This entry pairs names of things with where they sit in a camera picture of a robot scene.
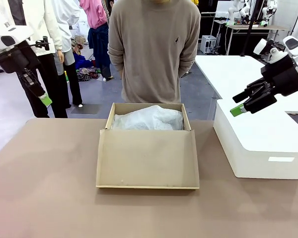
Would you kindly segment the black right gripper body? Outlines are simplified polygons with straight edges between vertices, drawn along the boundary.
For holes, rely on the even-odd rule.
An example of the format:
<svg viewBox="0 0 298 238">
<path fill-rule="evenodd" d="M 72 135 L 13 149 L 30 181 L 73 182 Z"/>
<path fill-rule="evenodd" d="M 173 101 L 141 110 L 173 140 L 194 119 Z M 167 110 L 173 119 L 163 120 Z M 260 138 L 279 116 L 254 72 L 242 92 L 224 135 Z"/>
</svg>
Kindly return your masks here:
<svg viewBox="0 0 298 238">
<path fill-rule="evenodd" d="M 298 70 L 292 58 L 282 58 L 261 68 L 261 74 L 270 85 L 273 95 L 286 97 L 298 91 Z"/>
</svg>

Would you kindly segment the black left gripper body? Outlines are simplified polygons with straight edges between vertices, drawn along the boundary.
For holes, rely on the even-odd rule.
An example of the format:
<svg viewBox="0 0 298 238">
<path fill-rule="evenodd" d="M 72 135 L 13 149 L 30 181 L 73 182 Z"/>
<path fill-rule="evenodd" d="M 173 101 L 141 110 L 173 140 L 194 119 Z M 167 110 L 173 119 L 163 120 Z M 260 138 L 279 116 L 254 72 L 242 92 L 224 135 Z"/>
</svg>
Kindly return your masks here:
<svg viewBox="0 0 298 238">
<path fill-rule="evenodd" d="M 42 48 L 42 41 L 36 41 L 35 44 L 29 45 L 26 41 L 19 44 L 13 44 L 15 40 L 3 40 L 5 47 L 12 49 L 0 53 L 0 66 L 6 73 L 19 72 L 36 68 L 40 61 L 32 50 L 32 46 Z"/>
</svg>

